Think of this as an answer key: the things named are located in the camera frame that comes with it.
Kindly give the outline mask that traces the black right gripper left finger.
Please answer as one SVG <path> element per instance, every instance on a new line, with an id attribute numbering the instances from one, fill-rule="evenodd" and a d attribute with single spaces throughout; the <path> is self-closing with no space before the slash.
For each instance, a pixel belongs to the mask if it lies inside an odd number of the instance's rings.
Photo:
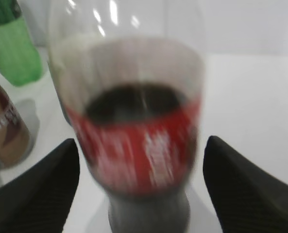
<path id="1" fill-rule="evenodd" d="M 61 233 L 79 176 L 77 145 L 69 138 L 0 188 L 0 233 Z"/>

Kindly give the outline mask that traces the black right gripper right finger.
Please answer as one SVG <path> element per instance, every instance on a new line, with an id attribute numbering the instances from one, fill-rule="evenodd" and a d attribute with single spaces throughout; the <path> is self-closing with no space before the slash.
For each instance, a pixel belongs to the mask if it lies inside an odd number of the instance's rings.
<path id="1" fill-rule="evenodd" d="M 217 136 L 207 141 L 203 177 L 224 233 L 288 233 L 288 185 Z"/>

